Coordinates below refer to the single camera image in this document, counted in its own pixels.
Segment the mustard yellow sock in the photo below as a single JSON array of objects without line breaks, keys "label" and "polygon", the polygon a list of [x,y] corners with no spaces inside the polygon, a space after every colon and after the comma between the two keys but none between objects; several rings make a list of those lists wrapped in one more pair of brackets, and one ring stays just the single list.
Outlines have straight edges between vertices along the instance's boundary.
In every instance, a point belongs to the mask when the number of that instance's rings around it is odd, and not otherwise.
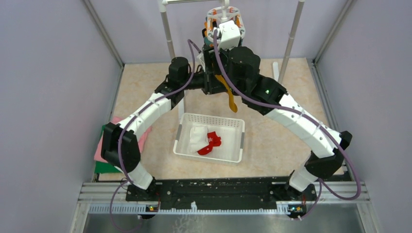
[{"label": "mustard yellow sock", "polygon": [[222,75],[215,75],[215,78],[224,85],[224,87],[226,88],[226,93],[228,95],[228,105],[229,108],[232,112],[237,113],[238,112],[238,107],[235,104],[235,100],[234,100],[234,95],[231,91],[230,86],[227,84],[225,78]]}]

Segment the white plastic clip hanger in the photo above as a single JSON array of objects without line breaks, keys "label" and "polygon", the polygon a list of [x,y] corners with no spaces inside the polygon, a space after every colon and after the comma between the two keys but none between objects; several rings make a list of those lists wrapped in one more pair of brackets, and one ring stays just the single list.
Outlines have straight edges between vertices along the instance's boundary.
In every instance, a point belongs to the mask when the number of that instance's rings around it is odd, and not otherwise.
[{"label": "white plastic clip hanger", "polygon": [[236,7],[229,6],[228,0],[220,0],[221,6],[213,8],[207,12],[206,21],[204,23],[205,29],[203,36],[208,41],[213,42],[213,31],[218,28],[221,23],[233,21],[240,31],[240,40],[245,37],[245,26],[241,17],[240,10]]}]

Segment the white sock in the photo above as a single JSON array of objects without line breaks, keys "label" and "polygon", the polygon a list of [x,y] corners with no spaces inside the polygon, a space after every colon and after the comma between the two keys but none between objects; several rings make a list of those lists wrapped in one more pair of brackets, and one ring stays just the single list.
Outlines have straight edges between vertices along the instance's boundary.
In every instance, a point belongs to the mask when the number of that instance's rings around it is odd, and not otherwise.
[{"label": "white sock", "polygon": [[189,152],[196,153],[209,145],[207,133],[208,128],[206,126],[194,126],[191,128],[189,133]]}]

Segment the red snowflake sock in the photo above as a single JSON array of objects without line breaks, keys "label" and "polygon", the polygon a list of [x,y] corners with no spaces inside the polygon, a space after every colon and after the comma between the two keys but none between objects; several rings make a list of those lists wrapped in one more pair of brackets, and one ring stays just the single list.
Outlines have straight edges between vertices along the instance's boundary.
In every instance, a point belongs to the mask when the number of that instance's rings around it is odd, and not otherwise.
[{"label": "red snowflake sock", "polygon": [[214,147],[219,147],[222,144],[222,139],[220,136],[216,134],[216,132],[209,132],[207,134],[207,139],[209,144],[206,147],[197,151],[197,153],[201,156],[208,155],[212,152]]}]

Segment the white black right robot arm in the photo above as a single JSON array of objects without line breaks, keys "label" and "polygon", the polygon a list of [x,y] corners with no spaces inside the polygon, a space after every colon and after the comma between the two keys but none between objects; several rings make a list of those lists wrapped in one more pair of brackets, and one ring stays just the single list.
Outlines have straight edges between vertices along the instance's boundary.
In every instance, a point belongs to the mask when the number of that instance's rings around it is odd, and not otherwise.
[{"label": "white black right robot arm", "polygon": [[261,75],[261,59],[251,49],[240,46],[219,50],[216,55],[212,46],[205,45],[202,52],[205,71],[211,79],[229,78],[229,90],[239,95],[245,105],[280,123],[309,146],[309,157],[290,174],[285,184],[289,199],[298,200],[310,184],[331,177],[341,167],[342,151],[350,145],[352,134],[338,132],[316,120],[284,86]]}]

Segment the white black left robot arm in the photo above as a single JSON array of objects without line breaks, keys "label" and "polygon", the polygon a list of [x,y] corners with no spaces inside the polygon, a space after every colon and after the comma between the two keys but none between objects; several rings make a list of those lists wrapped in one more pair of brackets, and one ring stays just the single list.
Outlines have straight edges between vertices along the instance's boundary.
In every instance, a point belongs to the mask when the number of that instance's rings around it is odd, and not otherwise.
[{"label": "white black left robot arm", "polygon": [[149,99],[127,118],[105,125],[101,158],[121,171],[127,181],[138,187],[143,200],[154,198],[154,178],[141,163],[138,140],[163,114],[171,111],[186,90],[201,89],[207,80],[221,74],[217,62],[206,62],[199,70],[184,57],[172,59],[165,80]]}]

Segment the white plastic basket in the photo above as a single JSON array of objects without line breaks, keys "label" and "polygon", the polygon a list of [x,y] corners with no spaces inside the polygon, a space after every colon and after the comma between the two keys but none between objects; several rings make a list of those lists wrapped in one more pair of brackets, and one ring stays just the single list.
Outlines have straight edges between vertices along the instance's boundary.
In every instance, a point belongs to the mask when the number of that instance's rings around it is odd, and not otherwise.
[{"label": "white plastic basket", "polygon": [[244,132],[241,119],[185,113],[173,152],[184,159],[236,165],[242,160]]}]

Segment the white metal drying rack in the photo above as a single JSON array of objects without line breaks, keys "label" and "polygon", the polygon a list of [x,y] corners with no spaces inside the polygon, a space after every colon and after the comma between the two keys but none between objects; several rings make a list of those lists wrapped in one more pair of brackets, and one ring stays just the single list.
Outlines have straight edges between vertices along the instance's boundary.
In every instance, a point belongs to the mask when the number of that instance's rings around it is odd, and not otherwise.
[{"label": "white metal drying rack", "polygon": [[[169,53],[170,53],[170,56],[171,56],[171,61],[172,61],[172,59],[175,58],[175,57],[177,57],[177,56],[176,56],[175,53],[174,53],[174,46],[173,46],[172,37],[171,37],[170,25],[169,25],[168,17],[167,17],[166,6],[167,6],[168,4],[169,4],[169,2],[168,2],[167,0],[160,0],[160,1],[158,2],[159,11],[160,11],[160,13],[161,13],[161,17],[162,17],[162,21],[163,21],[163,27],[164,27],[164,31],[165,31],[165,36],[166,36],[166,39],[167,39],[168,50],[169,50]],[[204,36],[203,36],[203,40],[204,40],[204,44],[203,44],[203,45],[212,45],[212,46],[214,47],[214,49],[215,49],[215,54],[218,55],[219,50],[221,50],[221,49],[218,49],[218,42],[220,41],[220,37],[221,37],[221,36],[219,35],[219,28],[215,28],[214,31],[213,31],[213,42],[208,41],[208,40],[207,40],[206,38],[204,38]],[[245,45],[243,44],[243,41],[244,41],[244,39],[243,39],[242,41],[240,40],[238,47],[240,47],[240,46],[244,46],[244,47],[245,47]],[[189,65],[194,65],[194,66],[195,66],[195,69],[196,69],[196,70],[199,70],[199,69],[201,68],[201,65],[198,63],[196,57],[197,57],[197,55],[198,55],[199,53],[202,52],[202,47],[196,46],[192,41],[189,41],[188,44],[189,44],[189,47],[190,47],[190,49],[191,49],[192,59],[193,59],[193,64],[190,64],[190,63],[189,63]]]}]

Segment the pink cloth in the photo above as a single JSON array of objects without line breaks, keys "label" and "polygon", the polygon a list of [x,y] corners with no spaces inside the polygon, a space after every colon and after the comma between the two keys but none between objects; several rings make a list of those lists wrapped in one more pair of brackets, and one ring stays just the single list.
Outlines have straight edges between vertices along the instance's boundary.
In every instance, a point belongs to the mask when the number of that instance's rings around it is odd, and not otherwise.
[{"label": "pink cloth", "polygon": [[[117,116],[114,116],[110,122],[111,122],[111,123],[114,123],[114,124],[117,124],[117,123],[119,123],[121,120],[122,120],[122,118],[117,117]],[[101,137],[100,137],[100,140],[99,140],[99,142],[98,142],[96,152],[95,152],[95,154],[94,154],[94,161],[102,162],[102,163],[107,163],[107,161],[101,157],[102,143],[103,143],[103,131],[104,131],[104,126],[102,126]],[[151,131],[152,131],[152,127],[149,127],[149,128],[143,133],[143,135],[139,138],[139,140],[138,140],[138,147],[139,147],[139,151],[140,151],[140,152],[143,152],[145,142],[146,142],[147,137],[148,137],[148,135],[149,135],[149,133],[150,133]]]}]

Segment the green cloth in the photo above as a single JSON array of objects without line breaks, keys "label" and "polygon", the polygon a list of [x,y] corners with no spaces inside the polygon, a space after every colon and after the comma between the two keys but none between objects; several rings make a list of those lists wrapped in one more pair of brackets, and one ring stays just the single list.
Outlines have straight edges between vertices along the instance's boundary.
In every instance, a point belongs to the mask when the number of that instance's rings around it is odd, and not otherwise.
[{"label": "green cloth", "polygon": [[103,131],[104,131],[104,125],[102,126],[101,133],[100,133],[100,140],[97,144],[97,148],[94,154],[94,161],[95,161],[95,173],[120,173],[119,170],[117,170],[113,165],[107,163],[102,157],[101,157],[101,151],[102,151],[102,142],[103,142]]}]

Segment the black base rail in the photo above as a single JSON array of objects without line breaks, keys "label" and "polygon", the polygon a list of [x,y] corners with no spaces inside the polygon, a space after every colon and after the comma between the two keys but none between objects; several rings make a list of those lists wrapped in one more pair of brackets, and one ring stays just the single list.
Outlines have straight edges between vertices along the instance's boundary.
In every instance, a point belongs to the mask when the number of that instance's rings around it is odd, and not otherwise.
[{"label": "black base rail", "polygon": [[315,199],[314,185],[294,193],[286,177],[155,180],[146,190],[129,185],[126,194],[126,201],[160,203],[161,210],[186,210],[193,202],[199,210],[270,210],[281,201]]}]

